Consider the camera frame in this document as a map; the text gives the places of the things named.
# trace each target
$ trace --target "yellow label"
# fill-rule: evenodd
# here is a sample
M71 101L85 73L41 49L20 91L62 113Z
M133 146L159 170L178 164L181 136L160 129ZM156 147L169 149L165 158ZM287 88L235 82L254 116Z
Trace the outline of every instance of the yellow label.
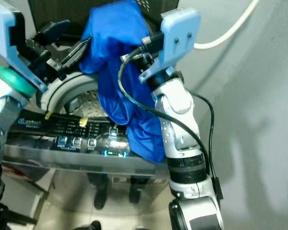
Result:
M88 118L87 117L82 117L79 121L79 126L84 128L87 124Z
M51 114L53 114L53 112L48 112L45 116L45 120L48 120L50 118Z

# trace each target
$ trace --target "control panel button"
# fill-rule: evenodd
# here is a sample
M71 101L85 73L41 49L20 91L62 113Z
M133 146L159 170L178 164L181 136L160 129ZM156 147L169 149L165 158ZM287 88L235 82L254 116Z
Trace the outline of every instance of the control panel button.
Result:
M117 137L119 129L116 127L110 127L109 129L109 136Z
M66 136L59 137L58 145L66 145L66 144L67 144L67 137Z
M88 148L95 148L97 144L97 140L95 138L90 138L88 140L87 146Z
M82 144L82 138L74 138L72 141L72 145L75 147L80 147Z
M102 155L105 157L109 156L118 156L118 157L128 157L128 153L126 151L119 152L119 151L110 151L108 149L102 151Z

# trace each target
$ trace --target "brand logo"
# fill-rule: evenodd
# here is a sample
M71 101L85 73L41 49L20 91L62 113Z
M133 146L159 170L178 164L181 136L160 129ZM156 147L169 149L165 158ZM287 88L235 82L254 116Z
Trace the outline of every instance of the brand logo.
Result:
M21 125L33 125L33 126L40 126L42 124L41 121L26 120L24 118L19 118L18 123Z

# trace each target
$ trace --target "white cable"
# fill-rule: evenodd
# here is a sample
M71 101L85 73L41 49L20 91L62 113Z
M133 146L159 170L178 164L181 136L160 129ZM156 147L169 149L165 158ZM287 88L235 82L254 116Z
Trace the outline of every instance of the white cable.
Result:
M218 46L219 44L222 44L227 39L229 39L241 26L242 24L248 19L250 14L254 11L258 4L259 0L253 0L248 8L245 10L245 12L241 15L241 17L236 21L236 23L221 37L219 37L217 40L205 44L194 44L194 49L211 49L213 47Z

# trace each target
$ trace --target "tiled floor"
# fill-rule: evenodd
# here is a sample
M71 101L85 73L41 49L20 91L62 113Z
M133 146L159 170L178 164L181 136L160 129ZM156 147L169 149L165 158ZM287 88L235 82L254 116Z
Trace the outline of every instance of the tiled floor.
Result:
M144 226L150 230L171 229L168 203L172 200L166 187L154 200L145 191L139 204L129 202L129 184L112 184L102 210L94 208L95 190L85 173L59 172L44 203L34 230L73 230L99 220L102 230L135 230ZM12 230L32 230L32 226Z

